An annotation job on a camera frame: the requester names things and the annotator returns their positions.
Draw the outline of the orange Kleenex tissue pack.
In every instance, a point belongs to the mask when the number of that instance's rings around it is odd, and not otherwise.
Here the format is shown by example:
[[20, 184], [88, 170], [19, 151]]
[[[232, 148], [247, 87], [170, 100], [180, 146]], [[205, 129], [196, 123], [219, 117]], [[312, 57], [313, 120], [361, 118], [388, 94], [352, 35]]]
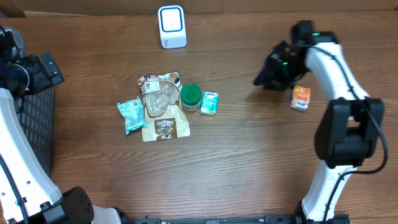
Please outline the orange Kleenex tissue pack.
[[306, 111], [310, 102], [311, 90], [302, 86], [294, 86], [290, 99], [290, 107]]

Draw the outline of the teal Kleenex tissue pack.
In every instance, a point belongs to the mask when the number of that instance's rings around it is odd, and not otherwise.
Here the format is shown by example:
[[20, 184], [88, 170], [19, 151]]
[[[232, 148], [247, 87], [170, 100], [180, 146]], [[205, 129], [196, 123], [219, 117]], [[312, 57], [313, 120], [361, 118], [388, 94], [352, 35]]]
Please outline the teal Kleenex tissue pack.
[[200, 113], [215, 116], [218, 108], [219, 95], [215, 92], [204, 91], [201, 101]]

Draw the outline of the green lid jar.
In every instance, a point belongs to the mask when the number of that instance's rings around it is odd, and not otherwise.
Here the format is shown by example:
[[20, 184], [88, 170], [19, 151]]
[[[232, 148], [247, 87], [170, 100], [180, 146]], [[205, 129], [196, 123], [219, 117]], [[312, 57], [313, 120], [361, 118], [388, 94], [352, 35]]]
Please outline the green lid jar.
[[184, 85], [180, 92], [182, 108], [185, 111], [198, 111], [201, 106], [201, 90], [195, 84]]

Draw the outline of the teal snack packet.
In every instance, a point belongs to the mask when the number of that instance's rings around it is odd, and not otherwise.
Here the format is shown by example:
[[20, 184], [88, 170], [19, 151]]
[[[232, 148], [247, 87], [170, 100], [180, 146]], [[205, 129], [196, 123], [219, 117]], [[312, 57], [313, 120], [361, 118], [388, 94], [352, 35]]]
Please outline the teal snack packet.
[[139, 97], [124, 103], [117, 103], [117, 108], [124, 118], [126, 135], [131, 131], [149, 126], [144, 118], [144, 107]]

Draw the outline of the clear snack bag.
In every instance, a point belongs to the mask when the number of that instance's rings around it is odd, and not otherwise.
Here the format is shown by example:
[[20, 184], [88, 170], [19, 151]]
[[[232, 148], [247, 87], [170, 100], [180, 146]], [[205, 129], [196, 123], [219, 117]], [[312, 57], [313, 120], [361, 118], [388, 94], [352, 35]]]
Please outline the clear snack bag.
[[142, 129], [144, 142], [190, 135], [190, 125], [180, 105], [182, 81], [177, 72], [143, 76], [138, 79], [137, 85], [148, 124], [148, 127]]

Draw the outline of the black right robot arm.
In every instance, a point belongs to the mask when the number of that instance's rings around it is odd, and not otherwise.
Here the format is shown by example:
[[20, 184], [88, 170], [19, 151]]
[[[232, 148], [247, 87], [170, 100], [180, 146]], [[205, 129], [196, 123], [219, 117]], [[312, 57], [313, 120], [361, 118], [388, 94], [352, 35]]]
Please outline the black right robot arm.
[[290, 34], [290, 42], [282, 41], [267, 56], [254, 85], [284, 91], [313, 73], [327, 102], [314, 137], [320, 163], [296, 211], [265, 215], [264, 223], [349, 223], [348, 215], [335, 214], [347, 181], [354, 174], [380, 172], [387, 164], [384, 104], [356, 81], [333, 32], [317, 32], [312, 21], [298, 21]]

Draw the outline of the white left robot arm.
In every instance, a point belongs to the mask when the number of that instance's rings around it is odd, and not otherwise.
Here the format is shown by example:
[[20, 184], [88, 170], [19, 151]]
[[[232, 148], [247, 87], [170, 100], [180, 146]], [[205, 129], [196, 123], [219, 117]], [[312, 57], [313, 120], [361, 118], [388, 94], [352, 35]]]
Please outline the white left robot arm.
[[17, 115], [16, 100], [64, 82], [52, 56], [24, 55], [12, 29], [1, 29], [1, 203], [8, 223], [130, 223], [118, 208], [93, 205], [81, 187], [64, 193], [39, 164]]

